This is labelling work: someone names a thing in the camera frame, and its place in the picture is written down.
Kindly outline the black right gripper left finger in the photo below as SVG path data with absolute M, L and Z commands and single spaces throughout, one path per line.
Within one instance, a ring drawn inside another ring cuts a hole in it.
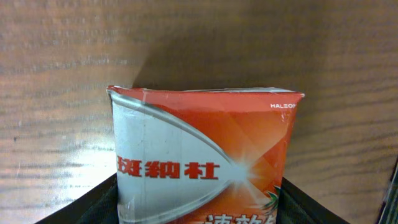
M 116 174 L 35 224 L 118 224 Z

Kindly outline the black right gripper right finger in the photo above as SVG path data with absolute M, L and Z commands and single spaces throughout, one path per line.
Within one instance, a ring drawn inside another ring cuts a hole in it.
M 282 179 L 276 224 L 349 224 L 287 179 Z

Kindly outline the red medicine box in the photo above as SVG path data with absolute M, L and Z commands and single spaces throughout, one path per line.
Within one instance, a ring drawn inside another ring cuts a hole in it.
M 121 223 L 275 223 L 303 93 L 109 86 Z

